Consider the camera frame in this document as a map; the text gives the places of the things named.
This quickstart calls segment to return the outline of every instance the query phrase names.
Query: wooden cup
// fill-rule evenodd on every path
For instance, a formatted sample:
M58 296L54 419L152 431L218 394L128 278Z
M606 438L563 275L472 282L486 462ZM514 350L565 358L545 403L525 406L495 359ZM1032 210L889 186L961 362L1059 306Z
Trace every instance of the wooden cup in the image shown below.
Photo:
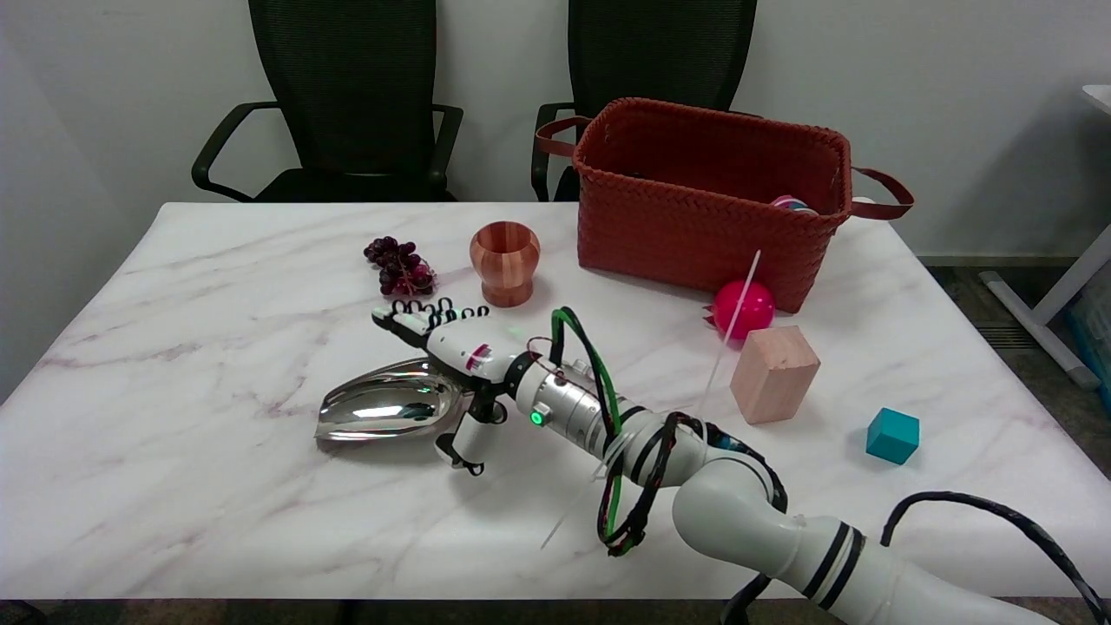
M471 265L482 278L482 296L511 308L532 296L532 273L540 262L540 241L527 225L494 221L471 239Z

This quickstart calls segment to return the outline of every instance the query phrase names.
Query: blue cube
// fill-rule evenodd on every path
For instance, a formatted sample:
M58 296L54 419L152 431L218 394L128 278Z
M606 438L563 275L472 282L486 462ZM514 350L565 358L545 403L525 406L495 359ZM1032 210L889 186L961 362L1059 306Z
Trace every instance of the blue cube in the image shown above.
M891 409L883 409L868 426L865 451L884 461L901 465L918 450L918 420Z

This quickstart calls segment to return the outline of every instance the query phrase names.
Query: wooden block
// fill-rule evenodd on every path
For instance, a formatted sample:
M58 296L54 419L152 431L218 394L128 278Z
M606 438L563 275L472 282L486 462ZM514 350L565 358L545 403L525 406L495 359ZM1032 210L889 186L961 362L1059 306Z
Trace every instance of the wooden block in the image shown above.
M781 422L794 416L821 362L798 326L749 333L729 389L744 421Z

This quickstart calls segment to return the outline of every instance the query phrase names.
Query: basket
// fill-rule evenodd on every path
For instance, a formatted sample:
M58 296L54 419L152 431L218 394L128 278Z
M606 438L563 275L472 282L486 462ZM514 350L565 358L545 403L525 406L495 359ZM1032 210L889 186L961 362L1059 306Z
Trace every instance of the basket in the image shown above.
M585 125L578 145L552 139L574 125ZM852 168L849 141L825 128L625 98L536 137L579 173L579 264L717 291L762 250L755 279L788 312L802 306L838 225L895 219L914 203L892 177ZM900 203L853 202L853 169ZM817 214L771 205L783 194Z

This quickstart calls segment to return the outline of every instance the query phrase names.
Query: mesh chair back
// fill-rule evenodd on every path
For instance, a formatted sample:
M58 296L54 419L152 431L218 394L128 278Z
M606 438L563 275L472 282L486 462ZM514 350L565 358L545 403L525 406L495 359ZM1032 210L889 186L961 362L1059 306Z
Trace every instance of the mesh chair back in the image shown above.
M757 0L571 0L575 112L643 97L725 110L744 71Z
M250 9L302 167L427 171L436 0L250 0Z

